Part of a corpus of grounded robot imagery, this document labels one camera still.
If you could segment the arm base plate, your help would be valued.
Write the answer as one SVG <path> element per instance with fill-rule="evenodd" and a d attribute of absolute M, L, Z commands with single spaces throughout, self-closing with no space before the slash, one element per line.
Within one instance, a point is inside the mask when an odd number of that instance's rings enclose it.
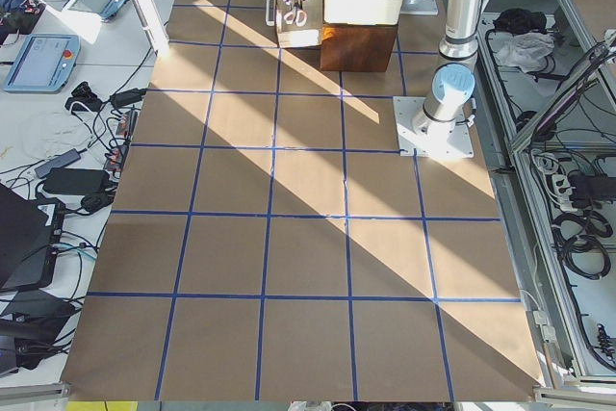
<path fill-rule="evenodd" d="M 424 97 L 395 96 L 393 108 L 401 156 L 439 161 L 473 158 L 468 122 L 461 107 L 454 119 L 434 121 L 424 112 Z"/>

